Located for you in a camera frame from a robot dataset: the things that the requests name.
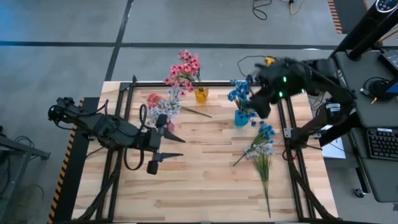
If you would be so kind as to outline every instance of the white paper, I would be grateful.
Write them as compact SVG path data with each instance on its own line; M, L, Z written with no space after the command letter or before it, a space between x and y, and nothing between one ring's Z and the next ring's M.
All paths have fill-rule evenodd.
M326 125L322 128L322 130L327 130L331 127L332 125ZM345 159L346 154L344 152L343 142L341 141L341 138L335 139L326 146L323 146L322 155L325 158Z

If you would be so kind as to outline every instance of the desk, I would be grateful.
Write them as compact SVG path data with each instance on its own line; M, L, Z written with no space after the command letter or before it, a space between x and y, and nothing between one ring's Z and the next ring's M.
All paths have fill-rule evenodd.
M108 99L109 114L115 111L119 84L104 83L99 105ZM284 140L276 106L272 107L266 120L277 133L274 136L276 155L272 158L269 179L271 218L268 217L262 185L252 163L242 160L232 167L242 155L242 150L252 143L257 128L250 125L240 129L234 127L236 105L226 97L231 89L232 87L210 87L208 101L204 106L195 101L193 93L181 101L182 106L209 114L212 118L181 111L175 120L175 134L186 140L186 143L163 139L160 150L180 152L184 156L160 163L157 175L147 174L146 164L138 171L129 171L123 165L114 222L297 221L289 169L282 158ZM166 97L165 90L164 87L136 87L129 121L138 125L140 105L146 102L151 93ZM312 119L306 94L293 97L292 103L297 126ZM285 117L288 118L287 109L285 112ZM316 140L309 144L318 146ZM99 147L97 142L91 142L87 153ZM129 150L127 156L131 167L134 167L139 160L139 151ZM337 216L322 152L305 149L303 156L311 189L325 208ZM145 162L150 157L150 154L146 154ZM103 150L85 161L73 218L79 217L100 191L105 159L106 150ZM300 196L305 215L308 216L303 192Z
M351 131L351 135L357 145L361 163L366 176L378 202L398 202L398 162L379 159L368 159L364 128L396 128L398 127L398 102L393 99L388 102L377 101L370 104L371 99L359 92L363 83L371 77L383 77L393 79L393 75L381 62L378 61L379 52L366 52L360 61L350 60L346 53L336 53L336 60L341 68L343 77L349 89L355 90L357 122L352 126L346 125L345 130Z

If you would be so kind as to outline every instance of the concrete floor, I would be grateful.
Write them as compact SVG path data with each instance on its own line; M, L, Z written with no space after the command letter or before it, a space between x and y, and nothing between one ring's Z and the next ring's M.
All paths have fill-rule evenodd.
M115 43L127 0L0 0L0 41ZM205 80L240 78L236 62L246 55L325 58L330 50L303 50L295 45L337 45L327 0L306 0L294 17L280 1L264 8L267 21L256 19L251 1L243 0L135 0L124 43L268 44L284 49L190 49L199 54ZM398 45L398 35L387 41ZM161 80L180 48L122 47L112 80ZM47 120L47 110L59 96L99 96L113 47L0 46L0 124L10 138L26 135L38 148L50 151L48 161L33 160L24 177L12 220L47 221L50 203L69 138ZM242 63L245 73L253 63ZM358 199L353 169L328 174L340 217L345 220L396 223L392 204L373 196ZM41 199L38 184L45 191Z

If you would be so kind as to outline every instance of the wooden table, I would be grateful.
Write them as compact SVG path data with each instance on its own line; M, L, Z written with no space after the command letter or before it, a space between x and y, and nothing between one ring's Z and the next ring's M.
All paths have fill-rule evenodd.
M114 114L119 82L105 82L99 105L109 100L108 113ZM166 97L163 87L135 88L130 122L138 125L139 107L146 103L151 93ZM297 221L292 184L287 162L282 158L284 140L281 133L278 109L272 106L265 120L274 127L274 149L269 179L271 218L268 216L266 200L260 178L251 161L244 159L232 165L242 155L243 149L252 143L258 127L234 126L236 105L226 95L232 87L210 87L208 101L199 105L195 95L189 93L182 106L211 115L212 118L181 111L175 120L175 134L186 140L179 143L162 140L162 152L180 152L184 156L166 159L159 165L157 175L146 172L146 162L138 171L129 171L123 165L119 182L114 222L271 222ZM292 98L297 126L312 119L306 94ZM284 110L288 119L287 108ZM316 140L308 142L319 147ZM99 148L97 142L90 143L88 153ZM337 216L328 174L317 149L303 150L310 187L319 201ZM131 167L139 160L139 151L129 150ZM106 150L87 158L80 188L73 211L73 218L80 216L100 191ZM303 209L308 216L303 192L300 193ZM108 212L105 200L104 215Z

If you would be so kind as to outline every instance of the black keyboard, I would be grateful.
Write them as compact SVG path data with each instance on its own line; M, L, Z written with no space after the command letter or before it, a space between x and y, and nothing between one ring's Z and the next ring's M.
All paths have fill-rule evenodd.
M398 133L368 130L369 155L371 158L398 161Z

